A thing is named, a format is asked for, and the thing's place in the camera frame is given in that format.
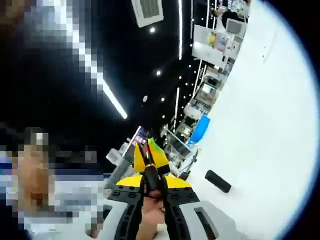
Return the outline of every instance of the white floor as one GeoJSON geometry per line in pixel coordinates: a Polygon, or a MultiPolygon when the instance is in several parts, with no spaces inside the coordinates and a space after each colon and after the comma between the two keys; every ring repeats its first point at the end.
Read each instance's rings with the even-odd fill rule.
{"type": "Polygon", "coordinates": [[[212,111],[188,181],[252,239],[279,237],[309,196],[319,143],[308,59],[284,22],[253,1],[237,61],[212,111]],[[205,180],[213,170],[231,185],[205,180]]]}

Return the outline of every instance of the screw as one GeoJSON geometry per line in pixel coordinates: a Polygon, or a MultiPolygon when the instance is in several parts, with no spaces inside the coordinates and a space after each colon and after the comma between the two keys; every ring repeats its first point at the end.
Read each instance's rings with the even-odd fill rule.
{"type": "Polygon", "coordinates": [[[179,198],[179,195],[178,195],[178,194],[172,194],[172,195],[170,196],[170,198],[172,198],[172,199],[178,199],[178,198],[179,198]]]}
{"type": "Polygon", "coordinates": [[[129,192],[128,193],[128,197],[129,198],[135,198],[137,196],[137,194],[135,194],[134,192],[129,192]]]}
{"type": "Polygon", "coordinates": [[[120,195],[120,192],[118,190],[113,190],[112,195],[118,196],[120,195]]]}

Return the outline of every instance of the bolt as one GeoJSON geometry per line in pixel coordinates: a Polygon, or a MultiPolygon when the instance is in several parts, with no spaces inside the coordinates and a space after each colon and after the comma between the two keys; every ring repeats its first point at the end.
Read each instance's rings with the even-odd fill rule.
{"type": "Polygon", "coordinates": [[[178,199],[178,198],[179,198],[179,195],[178,195],[178,194],[172,194],[172,195],[170,196],[170,198],[172,198],[172,199],[178,199]]]}
{"type": "Polygon", "coordinates": [[[112,195],[118,196],[118,195],[120,195],[120,191],[118,191],[118,190],[113,190],[113,191],[112,191],[112,195]]]}
{"type": "Polygon", "coordinates": [[[128,193],[128,197],[129,198],[135,198],[137,196],[137,194],[135,194],[134,192],[129,192],[128,193]]]}

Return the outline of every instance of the person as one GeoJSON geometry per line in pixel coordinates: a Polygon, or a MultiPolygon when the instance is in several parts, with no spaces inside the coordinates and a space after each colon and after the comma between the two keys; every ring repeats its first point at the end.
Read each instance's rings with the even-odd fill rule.
{"type": "Polygon", "coordinates": [[[211,11],[211,14],[216,17],[218,19],[218,21],[222,22],[222,25],[225,29],[227,29],[227,21],[228,19],[233,19],[233,20],[237,20],[239,22],[244,22],[245,19],[240,17],[236,12],[231,11],[231,10],[227,10],[225,12],[221,11],[221,10],[216,10],[213,9],[211,11]]]}

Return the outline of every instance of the ceiling air vent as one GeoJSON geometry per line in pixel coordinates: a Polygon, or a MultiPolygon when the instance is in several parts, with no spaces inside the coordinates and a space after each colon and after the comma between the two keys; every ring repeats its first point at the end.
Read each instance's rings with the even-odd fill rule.
{"type": "Polygon", "coordinates": [[[164,19],[162,0],[131,0],[131,2],[140,28],[164,19]]]}

